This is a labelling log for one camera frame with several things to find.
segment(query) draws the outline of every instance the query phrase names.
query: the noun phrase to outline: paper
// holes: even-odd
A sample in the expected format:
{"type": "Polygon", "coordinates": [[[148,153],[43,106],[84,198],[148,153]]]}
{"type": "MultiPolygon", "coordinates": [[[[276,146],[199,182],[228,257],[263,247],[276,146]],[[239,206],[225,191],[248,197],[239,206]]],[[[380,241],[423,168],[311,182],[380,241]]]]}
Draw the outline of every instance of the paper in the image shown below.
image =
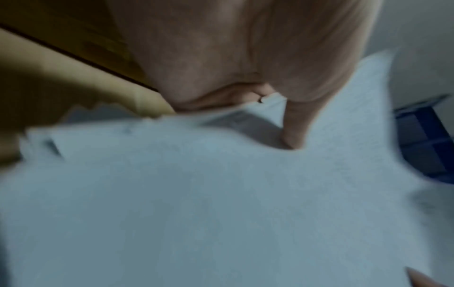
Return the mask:
{"type": "Polygon", "coordinates": [[[18,168],[0,182],[11,286],[409,286],[405,266],[452,285],[454,190],[397,156],[391,57],[361,63],[301,151],[273,134],[282,102],[18,168]]]}

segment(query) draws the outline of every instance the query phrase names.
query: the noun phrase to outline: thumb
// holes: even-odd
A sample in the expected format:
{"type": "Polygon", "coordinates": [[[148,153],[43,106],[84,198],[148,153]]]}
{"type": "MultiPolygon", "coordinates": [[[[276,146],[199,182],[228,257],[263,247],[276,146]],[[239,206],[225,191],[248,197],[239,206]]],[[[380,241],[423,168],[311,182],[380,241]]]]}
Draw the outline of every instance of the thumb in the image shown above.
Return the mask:
{"type": "Polygon", "coordinates": [[[287,100],[282,141],[292,149],[302,148],[312,122],[330,99],[327,96],[305,103],[287,100]]]}

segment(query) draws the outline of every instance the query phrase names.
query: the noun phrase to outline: sheet of paper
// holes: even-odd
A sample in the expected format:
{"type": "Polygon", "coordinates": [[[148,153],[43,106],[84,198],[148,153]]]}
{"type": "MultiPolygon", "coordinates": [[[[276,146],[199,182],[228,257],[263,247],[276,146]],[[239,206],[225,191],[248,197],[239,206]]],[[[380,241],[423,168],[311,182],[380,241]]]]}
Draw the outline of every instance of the sheet of paper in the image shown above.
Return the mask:
{"type": "Polygon", "coordinates": [[[454,278],[454,189],[394,145],[386,78],[367,58],[279,148],[283,103],[101,162],[20,166],[0,181],[14,287],[409,286],[454,278]]]}

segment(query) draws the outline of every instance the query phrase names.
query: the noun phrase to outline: white paper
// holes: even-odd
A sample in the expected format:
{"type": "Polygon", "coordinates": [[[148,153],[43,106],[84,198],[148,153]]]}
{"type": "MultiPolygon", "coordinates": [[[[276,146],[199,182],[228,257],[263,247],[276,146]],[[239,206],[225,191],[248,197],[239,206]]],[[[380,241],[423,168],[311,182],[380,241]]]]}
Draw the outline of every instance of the white paper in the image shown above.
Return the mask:
{"type": "Polygon", "coordinates": [[[11,285],[409,286],[405,266],[453,284],[454,190],[397,155],[391,57],[362,62],[300,151],[279,148],[277,103],[108,162],[18,168],[0,182],[11,285]]]}

